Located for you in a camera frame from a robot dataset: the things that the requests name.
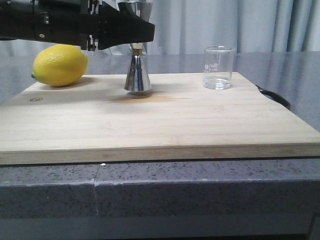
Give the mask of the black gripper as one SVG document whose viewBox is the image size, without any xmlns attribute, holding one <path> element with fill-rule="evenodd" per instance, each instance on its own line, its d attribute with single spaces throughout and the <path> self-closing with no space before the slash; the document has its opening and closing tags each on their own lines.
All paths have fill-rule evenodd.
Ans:
<svg viewBox="0 0 320 240">
<path fill-rule="evenodd" d="M 100 0 L 2 0 L 0 39 L 98 48 Z"/>
</svg>

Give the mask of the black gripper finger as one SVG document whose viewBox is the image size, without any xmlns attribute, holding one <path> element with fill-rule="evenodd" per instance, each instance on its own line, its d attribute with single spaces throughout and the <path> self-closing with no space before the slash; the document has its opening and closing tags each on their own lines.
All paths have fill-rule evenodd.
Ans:
<svg viewBox="0 0 320 240">
<path fill-rule="evenodd" d="M 117 10 L 103 2 L 99 8 L 98 49 L 152 42 L 155 36 L 155 25 L 149 22 L 152 6 L 151 2 L 128 1 L 118 3 Z"/>
</svg>

